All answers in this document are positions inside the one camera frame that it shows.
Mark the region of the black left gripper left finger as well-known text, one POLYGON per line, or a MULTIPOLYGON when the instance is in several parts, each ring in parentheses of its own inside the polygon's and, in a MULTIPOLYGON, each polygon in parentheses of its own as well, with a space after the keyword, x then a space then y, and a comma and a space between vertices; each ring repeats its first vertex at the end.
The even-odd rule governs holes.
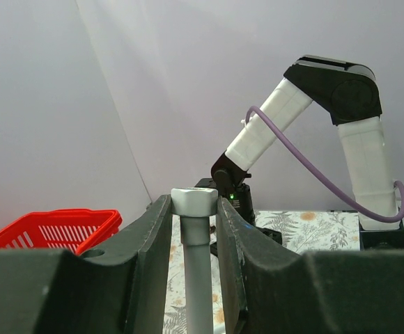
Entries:
POLYGON ((171 198, 96 247, 0 250, 0 333, 161 333, 171 198))

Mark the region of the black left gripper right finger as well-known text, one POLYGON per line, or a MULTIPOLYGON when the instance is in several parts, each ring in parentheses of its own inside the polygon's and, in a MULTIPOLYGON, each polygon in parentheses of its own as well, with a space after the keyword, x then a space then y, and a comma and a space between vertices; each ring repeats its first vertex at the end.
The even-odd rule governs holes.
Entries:
POLYGON ((404 250, 297 254, 217 202, 227 333, 404 333, 404 250))

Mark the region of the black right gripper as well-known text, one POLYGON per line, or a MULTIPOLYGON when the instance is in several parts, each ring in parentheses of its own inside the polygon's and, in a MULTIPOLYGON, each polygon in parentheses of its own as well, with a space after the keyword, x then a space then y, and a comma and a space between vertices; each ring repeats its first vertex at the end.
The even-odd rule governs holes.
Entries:
MULTIPOLYGON (((255 214, 251 200, 250 187, 247 184, 241 184, 233 193, 227 195, 228 201, 241 215, 241 217, 252 226, 255 226, 255 214)), ((278 244, 282 243, 282 234, 280 232, 257 227, 263 234, 273 239, 278 244)))

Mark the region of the floral patterned mat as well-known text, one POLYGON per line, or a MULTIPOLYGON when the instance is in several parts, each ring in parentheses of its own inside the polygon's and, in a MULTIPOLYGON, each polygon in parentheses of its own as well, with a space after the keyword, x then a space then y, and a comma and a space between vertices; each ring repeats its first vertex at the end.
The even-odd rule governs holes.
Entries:
MULTIPOLYGON (((358 217, 349 212, 255 212, 256 225, 282 234, 282 244, 295 253, 305 251, 357 251, 358 217)), ((163 333, 186 333, 185 268, 180 242, 180 219, 172 220, 169 274, 163 333)))

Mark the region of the red plastic basket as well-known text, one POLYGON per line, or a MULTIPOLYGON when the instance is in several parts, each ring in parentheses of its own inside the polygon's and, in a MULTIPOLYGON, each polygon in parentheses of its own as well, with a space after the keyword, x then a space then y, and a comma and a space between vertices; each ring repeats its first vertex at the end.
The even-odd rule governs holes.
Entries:
POLYGON ((67 248, 80 255, 119 231, 115 209, 31 212, 0 230, 0 248, 67 248))

